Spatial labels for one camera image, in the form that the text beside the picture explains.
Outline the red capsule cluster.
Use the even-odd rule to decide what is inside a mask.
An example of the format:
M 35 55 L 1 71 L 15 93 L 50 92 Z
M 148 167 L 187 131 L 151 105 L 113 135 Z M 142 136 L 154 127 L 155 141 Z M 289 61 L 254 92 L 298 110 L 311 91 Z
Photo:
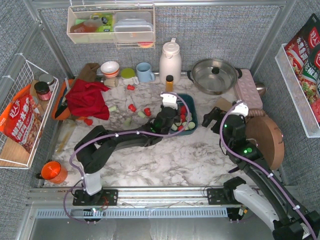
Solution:
M 185 122 L 186 121 L 186 115 L 181 114 L 180 115 L 180 120 L 181 120 L 182 123 Z
M 179 126 L 179 127 L 177 128 L 177 130 L 180 131 L 180 130 L 182 130 L 183 128 L 184 128 L 184 126 L 181 125 L 181 126 Z
M 186 108 L 185 105 L 182 105 L 182 106 L 180 107 L 180 113 L 181 113 L 182 115 L 185 115 L 185 114 L 187 113 L 187 108 Z

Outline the red capsule cluster front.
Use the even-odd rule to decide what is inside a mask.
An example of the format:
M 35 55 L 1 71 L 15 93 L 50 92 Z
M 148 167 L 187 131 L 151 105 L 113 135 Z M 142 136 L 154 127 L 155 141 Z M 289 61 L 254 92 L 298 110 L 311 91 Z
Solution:
M 183 128 L 184 128 L 184 126 L 181 125 L 181 126 L 179 126 L 179 127 L 177 128 L 177 130 L 180 131 L 180 130 L 182 130 Z

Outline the teal storage basket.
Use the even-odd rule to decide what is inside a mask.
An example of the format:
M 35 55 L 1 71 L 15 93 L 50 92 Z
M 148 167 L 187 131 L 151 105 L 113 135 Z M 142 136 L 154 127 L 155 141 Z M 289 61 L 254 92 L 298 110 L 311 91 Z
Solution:
M 195 132 L 195 130 L 197 129 L 198 127 L 198 117 L 197 117 L 197 112 L 196 112 L 196 106 L 195 106 L 195 102 L 194 102 L 194 99 L 188 95 L 188 94 L 185 94 L 185 93 L 179 93 L 178 94 L 186 103 L 188 109 L 189 109 L 189 117 L 188 117 L 188 113 L 186 113 L 186 121 L 187 123 L 189 122 L 194 122 L 196 124 L 196 127 L 194 129 L 189 129 L 189 130 L 183 130 L 182 132 L 180 132 L 179 134 L 177 134 L 177 136 L 187 136 L 187 135 L 191 135 Z M 177 104 L 178 104 L 178 107 L 181 108 L 181 106 L 185 106 L 184 103 L 178 98 L 177 99 Z M 179 126 L 182 126 L 182 122 L 178 122 L 178 123 L 175 123 L 175 125 L 177 126 L 177 128 Z M 170 134 L 175 134 L 177 133 L 179 130 L 172 130 L 170 129 L 169 133 Z

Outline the cork mat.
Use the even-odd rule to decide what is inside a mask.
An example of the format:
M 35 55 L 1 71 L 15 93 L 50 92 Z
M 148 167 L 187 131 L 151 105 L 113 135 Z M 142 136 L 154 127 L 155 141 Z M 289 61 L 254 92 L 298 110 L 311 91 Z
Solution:
M 232 106 L 232 103 L 223 97 L 219 98 L 214 104 L 214 107 L 218 107 L 225 112 L 228 112 L 232 108 Z

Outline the green capsule cluster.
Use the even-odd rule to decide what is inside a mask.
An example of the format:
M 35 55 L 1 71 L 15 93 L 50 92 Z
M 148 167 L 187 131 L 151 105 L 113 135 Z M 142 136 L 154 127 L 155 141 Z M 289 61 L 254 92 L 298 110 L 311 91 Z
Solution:
M 193 130 L 195 127 L 196 127 L 196 124 L 195 124 L 193 121 L 190 121 L 190 122 L 188 123 L 188 129 L 189 129 L 189 130 Z

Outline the green capsule mid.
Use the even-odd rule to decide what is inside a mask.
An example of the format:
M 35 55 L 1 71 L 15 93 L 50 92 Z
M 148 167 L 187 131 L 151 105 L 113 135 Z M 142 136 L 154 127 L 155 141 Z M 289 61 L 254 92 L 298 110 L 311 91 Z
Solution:
M 129 127 L 129 126 L 131 125 L 131 122 L 132 122 L 132 118 L 129 117 L 129 118 L 127 118 L 127 119 L 124 121 L 123 124 L 124 124 L 125 126 Z

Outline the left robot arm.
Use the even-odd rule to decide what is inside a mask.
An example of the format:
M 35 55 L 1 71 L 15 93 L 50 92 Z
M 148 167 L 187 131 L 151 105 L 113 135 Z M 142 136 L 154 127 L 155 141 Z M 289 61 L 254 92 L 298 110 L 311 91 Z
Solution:
M 94 196 L 102 190 L 100 170 L 114 151 L 156 145 L 181 120 L 180 113 L 180 107 L 162 106 L 156 117 L 127 132 L 107 130 L 102 125 L 94 127 L 74 148 L 84 172 L 86 193 Z

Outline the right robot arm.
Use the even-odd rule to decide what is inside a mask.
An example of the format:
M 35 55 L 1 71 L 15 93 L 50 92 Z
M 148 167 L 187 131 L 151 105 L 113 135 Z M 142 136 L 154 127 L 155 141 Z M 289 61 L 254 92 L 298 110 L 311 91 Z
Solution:
M 202 126 L 218 134 L 226 155 L 258 186 L 256 193 L 240 177 L 223 184 L 227 202 L 237 201 L 248 207 L 271 230 L 275 240 L 316 240 L 320 233 L 320 215 L 308 211 L 296 200 L 268 167 L 263 154 L 246 136 L 248 114 L 245 105 L 236 104 L 229 111 L 214 107 L 203 117 Z

